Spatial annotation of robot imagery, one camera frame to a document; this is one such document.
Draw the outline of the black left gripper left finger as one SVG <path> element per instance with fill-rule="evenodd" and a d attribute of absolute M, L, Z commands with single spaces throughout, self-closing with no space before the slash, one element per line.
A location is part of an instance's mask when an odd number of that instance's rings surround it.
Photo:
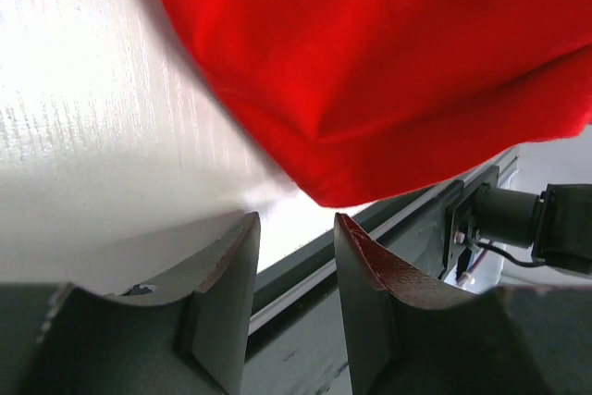
<path fill-rule="evenodd" d="M 121 295 L 71 283 L 1 288 L 5 394 L 236 394 L 260 218 Z"/>

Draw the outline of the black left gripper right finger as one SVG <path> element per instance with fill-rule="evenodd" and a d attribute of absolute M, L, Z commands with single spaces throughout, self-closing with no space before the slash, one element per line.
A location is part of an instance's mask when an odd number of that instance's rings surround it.
<path fill-rule="evenodd" d="M 349 216 L 334 246 L 356 394 L 587 394 L 591 289 L 460 290 L 373 241 Z"/>

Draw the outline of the red t shirt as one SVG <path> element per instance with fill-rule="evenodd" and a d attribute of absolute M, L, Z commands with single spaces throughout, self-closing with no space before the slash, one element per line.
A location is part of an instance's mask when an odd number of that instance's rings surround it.
<path fill-rule="evenodd" d="M 591 0 L 162 2 L 217 99 L 323 206 L 591 120 Z"/>

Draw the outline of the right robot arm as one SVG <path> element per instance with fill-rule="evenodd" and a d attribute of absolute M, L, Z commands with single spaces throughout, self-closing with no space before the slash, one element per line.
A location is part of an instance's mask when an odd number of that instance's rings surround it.
<path fill-rule="evenodd" d="M 473 215 L 475 246 L 523 268 L 591 276 L 589 184 L 549 184 L 540 194 L 482 186 Z"/>

